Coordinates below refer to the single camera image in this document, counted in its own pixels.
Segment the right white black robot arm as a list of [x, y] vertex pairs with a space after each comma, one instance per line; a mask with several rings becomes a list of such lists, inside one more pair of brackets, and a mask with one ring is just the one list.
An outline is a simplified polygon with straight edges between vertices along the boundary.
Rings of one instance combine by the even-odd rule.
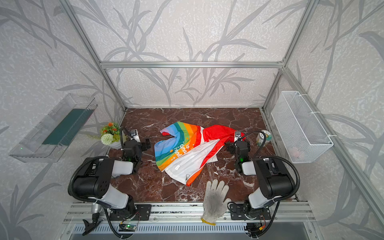
[[236, 170], [245, 176], [256, 176], [259, 187], [243, 203], [231, 202], [228, 208], [231, 219], [273, 220], [270, 207], [294, 196], [301, 184], [296, 167], [279, 156], [249, 158], [250, 144], [244, 141], [227, 143], [226, 149], [236, 158]]

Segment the rainbow striped child jacket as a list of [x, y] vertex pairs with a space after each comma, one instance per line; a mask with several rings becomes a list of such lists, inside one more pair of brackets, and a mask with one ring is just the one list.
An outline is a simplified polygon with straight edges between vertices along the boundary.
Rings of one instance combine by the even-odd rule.
[[172, 179], [190, 186], [207, 163], [218, 161], [217, 154], [226, 143], [234, 143], [235, 131], [222, 125], [169, 125], [160, 132], [171, 138], [155, 144], [156, 165]]

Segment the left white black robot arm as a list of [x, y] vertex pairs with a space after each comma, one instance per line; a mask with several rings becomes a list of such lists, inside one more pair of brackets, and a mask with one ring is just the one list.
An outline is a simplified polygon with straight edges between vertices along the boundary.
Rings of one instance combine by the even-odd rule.
[[149, 139], [144, 142], [129, 140], [123, 146], [123, 158], [98, 156], [86, 158], [75, 170], [70, 179], [68, 193], [76, 200], [92, 203], [92, 222], [84, 220], [86, 225], [96, 225], [103, 209], [110, 209], [113, 221], [140, 218], [149, 220], [151, 206], [134, 203], [132, 196], [124, 194], [111, 185], [111, 179], [121, 175], [138, 172], [143, 151], [149, 150]]

